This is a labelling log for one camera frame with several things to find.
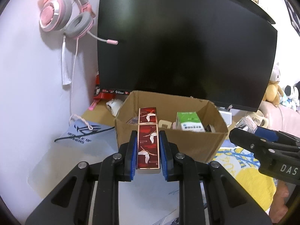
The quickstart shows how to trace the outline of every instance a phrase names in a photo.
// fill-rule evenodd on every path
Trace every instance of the human hand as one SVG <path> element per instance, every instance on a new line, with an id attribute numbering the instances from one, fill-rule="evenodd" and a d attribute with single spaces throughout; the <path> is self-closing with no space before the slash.
<path id="1" fill-rule="evenodd" d="M 276 192 L 270 207 L 269 217 L 273 223 L 278 223 L 287 213 L 288 208 L 284 204 L 284 198 L 289 196 L 289 189 L 283 181 L 278 180 Z"/>

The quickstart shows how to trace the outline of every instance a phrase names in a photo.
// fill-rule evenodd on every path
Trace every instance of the white computer mouse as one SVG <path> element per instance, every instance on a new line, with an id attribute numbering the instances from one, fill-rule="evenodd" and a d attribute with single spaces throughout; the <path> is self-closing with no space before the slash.
<path id="1" fill-rule="evenodd" d="M 120 99 L 112 99 L 111 101 L 106 102 L 107 108 L 110 110 L 112 115 L 115 117 L 121 108 L 123 101 Z"/>

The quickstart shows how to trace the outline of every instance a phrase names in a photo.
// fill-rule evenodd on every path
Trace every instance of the beige mug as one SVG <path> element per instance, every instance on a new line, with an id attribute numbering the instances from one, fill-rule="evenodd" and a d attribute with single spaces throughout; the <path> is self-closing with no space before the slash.
<path id="1" fill-rule="evenodd" d="M 269 119 L 265 118 L 264 114 L 260 110 L 257 112 L 248 112 L 247 115 L 252 118 L 257 126 L 260 126 L 263 121 L 264 124 L 261 127 L 266 128 L 269 125 Z"/>

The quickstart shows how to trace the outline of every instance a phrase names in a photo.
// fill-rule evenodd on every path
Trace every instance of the open cardboard box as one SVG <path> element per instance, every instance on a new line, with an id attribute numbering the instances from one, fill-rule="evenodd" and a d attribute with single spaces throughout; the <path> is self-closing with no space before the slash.
<path id="1" fill-rule="evenodd" d="M 133 91 L 120 108 L 116 118 L 118 146 L 129 141 L 137 124 L 128 121 L 139 114 L 139 108 L 156 107 L 157 120 L 176 121 L 177 112 L 197 112 L 203 126 L 214 126 L 216 133 L 196 133 L 160 128 L 166 132 L 169 142 L 175 143 L 179 151 L 196 161 L 211 161 L 227 136 L 227 126 L 215 105 L 207 100 L 165 95 L 153 92 Z"/>

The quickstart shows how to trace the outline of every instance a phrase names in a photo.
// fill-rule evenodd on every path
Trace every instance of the black monitor screen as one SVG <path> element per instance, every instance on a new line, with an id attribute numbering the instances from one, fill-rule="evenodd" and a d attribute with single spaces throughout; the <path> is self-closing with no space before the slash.
<path id="1" fill-rule="evenodd" d="M 103 92 L 192 96 L 253 111 L 277 44 L 270 22 L 234 0 L 100 0 L 98 36 L 119 41 L 98 42 Z"/>

